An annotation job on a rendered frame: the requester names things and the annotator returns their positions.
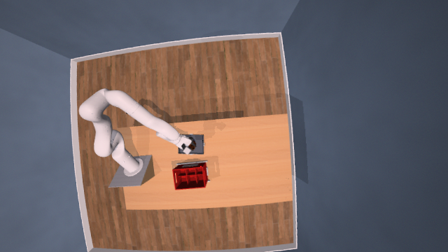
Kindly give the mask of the red plastic crate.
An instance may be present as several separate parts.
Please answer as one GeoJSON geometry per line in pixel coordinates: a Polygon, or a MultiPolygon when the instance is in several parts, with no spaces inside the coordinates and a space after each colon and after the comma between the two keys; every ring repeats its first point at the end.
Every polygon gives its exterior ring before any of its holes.
{"type": "Polygon", "coordinates": [[[205,188],[205,180],[208,181],[207,164],[179,164],[172,169],[175,190],[205,188]],[[180,170],[182,169],[182,170],[180,170]],[[184,174],[186,172],[186,174],[184,174]],[[202,173],[203,172],[203,173],[202,173]],[[175,177],[176,173],[176,177],[175,177]],[[202,175],[203,174],[203,175],[202,175]],[[194,176],[195,175],[195,176],[194,176]],[[187,177],[187,178],[186,178],[187,177]],[[205,177],[205,180],[204,180],[205,177]],[[188,182],[188,184],[187,184],[188,182]]]}

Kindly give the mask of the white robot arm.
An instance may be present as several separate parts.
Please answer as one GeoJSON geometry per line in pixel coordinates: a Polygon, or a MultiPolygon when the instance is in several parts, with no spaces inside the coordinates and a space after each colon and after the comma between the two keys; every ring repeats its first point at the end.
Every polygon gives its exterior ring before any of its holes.
{"type": "Polygon", "coordinates": [[[141,171],[144,161],[134,158],[126,149],[122,134],[112,129],[111,119],[104,115],[104,110],[109,105],[118,107],[140,122],[142,125],[155,130],[156,136],[177,144],[180,133],[168,122],[155,117],[142,105],[121,90],[101,89],[85,100],[79,107],[80,116],[92,121],[96,134],[94,139],[94,151],[100,157],[112,158],[124,167],[126,176],[133,176],[141,171]]]}

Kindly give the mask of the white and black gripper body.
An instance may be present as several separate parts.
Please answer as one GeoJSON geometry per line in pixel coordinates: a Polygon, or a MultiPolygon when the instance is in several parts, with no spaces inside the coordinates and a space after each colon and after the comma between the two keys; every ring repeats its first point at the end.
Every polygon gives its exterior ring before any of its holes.
{"type": "Polygon", "coordinates": [[[190,143],[192,142],[190,139],[189,139],[189,137],[187,137],[187,136],[184,136],[184,135],[180,135],[181,136],[181,139],[180,139],[180,143],[178,142],[178,144],[176,144],[176,146],[178,146],[179,148],[181,148],[182,149],[182,144],[185,144],[185,146],[189,146],[190,145],[190,143]]]}

